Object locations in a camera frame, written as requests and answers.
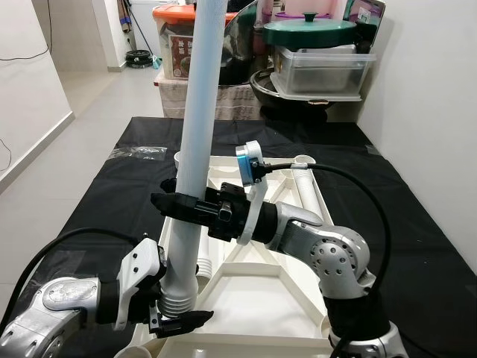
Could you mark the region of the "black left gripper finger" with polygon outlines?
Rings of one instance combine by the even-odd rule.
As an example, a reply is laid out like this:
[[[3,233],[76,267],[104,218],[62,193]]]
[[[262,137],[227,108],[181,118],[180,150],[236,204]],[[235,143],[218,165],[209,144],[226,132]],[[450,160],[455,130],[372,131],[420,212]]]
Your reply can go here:
[[[168,338],[191,333],[212,319],[214,311],[190,311],[182,313],[174,319],[164,319],[159,321],[158,337]]]

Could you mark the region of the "clear tape strip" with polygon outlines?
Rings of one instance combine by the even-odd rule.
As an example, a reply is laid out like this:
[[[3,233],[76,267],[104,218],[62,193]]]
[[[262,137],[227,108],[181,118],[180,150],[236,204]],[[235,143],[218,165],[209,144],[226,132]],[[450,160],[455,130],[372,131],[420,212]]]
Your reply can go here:
[[[127,146],[115,148],[107,157],[108,160],[120,157],[141,158],[141,160],[164,160],[166,147],[159,146]]]

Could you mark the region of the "white plastic table top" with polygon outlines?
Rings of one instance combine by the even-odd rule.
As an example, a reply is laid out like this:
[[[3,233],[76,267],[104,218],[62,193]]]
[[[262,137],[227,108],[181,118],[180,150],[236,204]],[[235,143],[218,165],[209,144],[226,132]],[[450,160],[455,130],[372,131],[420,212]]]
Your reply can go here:
[[[312,270],[260,242],[208,238],[218,267],[198,279],[195,309],[214,311],[212,319],[164,339],[139,324],[115,358],[328,358],[329,324]]]

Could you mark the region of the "black table cloth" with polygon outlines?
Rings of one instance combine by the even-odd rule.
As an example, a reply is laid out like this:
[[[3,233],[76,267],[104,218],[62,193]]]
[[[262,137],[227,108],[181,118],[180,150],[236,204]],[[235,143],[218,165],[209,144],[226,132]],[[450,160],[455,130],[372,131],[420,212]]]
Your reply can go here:
[[[28,243],[47,243],[62,232],[99,227],[130,236],[158,236],[162,219],[150,203],[160,192],[160,181],[176,174],[173,156],[180,150],[181,119],[133,117],[118,139],[107,141],[110,150],[126,147],[163,147],[165,156],[106,158],[78,207],[65,224],[54,224],[54,234],[41,234]],[[464,313],[475,294],[466,286],[474,277],[452,243],[430,217],[401,175],[357,124],[330,122],[218,122],[212,133],[212,156],[234,156],[235,147],[258,140],[269,157],[307,154],[318,163],[343,169],[360,180],[384,206],[392,232],[391,260],[382,287],[382,303],[402,335],[412,340],[413,358],[477,358],[477,338]],[[332,221],[360,233],[369,242],[372,270],[379,275],[385,253],[379,215],[367,195],[342,176],[316,172]],[[74,236],[51,250],[34,277],[116,277],[119,262],[130,250],[128,243],[96,234]],[[90,327],[67,341],[62,358],[113,358],[132,340],[133,331]]]

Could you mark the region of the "patterned cloth covered bench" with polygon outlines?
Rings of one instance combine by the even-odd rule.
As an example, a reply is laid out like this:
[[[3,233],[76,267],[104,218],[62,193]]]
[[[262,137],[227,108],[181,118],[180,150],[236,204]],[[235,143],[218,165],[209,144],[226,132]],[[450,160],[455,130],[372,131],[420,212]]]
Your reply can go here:
[[[164,116],[184,119],[188,81],[165,78],[163,71],[154,79],[157,86]],[[248,83],[239,85],[219,85],[215,119],[259,120],[260,102]]]

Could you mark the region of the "black wok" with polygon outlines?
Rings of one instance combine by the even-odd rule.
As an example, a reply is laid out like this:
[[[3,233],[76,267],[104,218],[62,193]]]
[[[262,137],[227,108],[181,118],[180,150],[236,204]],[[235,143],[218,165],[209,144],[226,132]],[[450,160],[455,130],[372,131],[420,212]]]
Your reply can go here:
[[[248,78],[253,95],[259,102],[259,115],[269,122],[351,122],[347,116],[351,110],[364,105],[361,101],[321,100],[321,99],[289,99],[282,98],[273,85],[272,68],[260,69]]]

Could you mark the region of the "mop with dark head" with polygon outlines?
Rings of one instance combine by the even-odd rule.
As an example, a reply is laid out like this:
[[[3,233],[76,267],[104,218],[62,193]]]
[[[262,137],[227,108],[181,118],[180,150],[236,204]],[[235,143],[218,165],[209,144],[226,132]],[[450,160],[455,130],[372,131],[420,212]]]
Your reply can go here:
[[[139,24],[134,20],[133,11],[130,9],[130,0],[120,0],[122,9],[128,18],[128,24],[130,25],[130,31],[132,34],[141,33]],[[144,69],[146,67],[154,67],[156,61],[154,61],[153,52],[146,48],[146,50],[139,50],[136,45],[130,45],[130,50],[125,55],[126,66],[134,69]]]

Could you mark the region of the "storage box with orange lid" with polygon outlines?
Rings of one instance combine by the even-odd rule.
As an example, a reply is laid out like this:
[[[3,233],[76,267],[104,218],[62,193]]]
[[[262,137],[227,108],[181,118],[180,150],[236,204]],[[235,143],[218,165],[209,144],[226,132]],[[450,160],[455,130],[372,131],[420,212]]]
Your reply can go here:
[[[187,81],[191,67],[195,4],[161,4],[152,10],[165,78]]]

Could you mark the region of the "clear plastic container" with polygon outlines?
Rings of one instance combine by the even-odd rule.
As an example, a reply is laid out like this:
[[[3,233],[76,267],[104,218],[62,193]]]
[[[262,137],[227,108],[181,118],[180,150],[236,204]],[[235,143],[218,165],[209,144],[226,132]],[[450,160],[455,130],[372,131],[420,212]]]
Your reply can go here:
[[[362,83],[376,61],[374,54],[331,52],[329,48],[292,52],[279,47],[270,79],[280,98],[361,101]]]

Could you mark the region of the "green pot lid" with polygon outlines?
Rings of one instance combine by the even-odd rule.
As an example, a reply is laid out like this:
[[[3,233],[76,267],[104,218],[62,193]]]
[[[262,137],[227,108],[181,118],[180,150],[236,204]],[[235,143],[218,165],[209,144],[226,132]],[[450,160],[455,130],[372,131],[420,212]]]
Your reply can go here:
[[[306,13],[303,19],[270,22],[262,30],[267,45],[293,48],[334,48],[358,41],[357,25],[338,19],[316,17]]]

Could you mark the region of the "pink plastic container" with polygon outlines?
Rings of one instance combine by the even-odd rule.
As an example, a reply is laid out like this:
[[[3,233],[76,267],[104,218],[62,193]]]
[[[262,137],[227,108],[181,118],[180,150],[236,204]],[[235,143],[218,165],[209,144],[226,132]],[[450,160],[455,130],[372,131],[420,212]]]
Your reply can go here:
[[[314,13],[317,19],[340,19],[347,0],[283,0],[283,15],[289,19],[304,19]]]

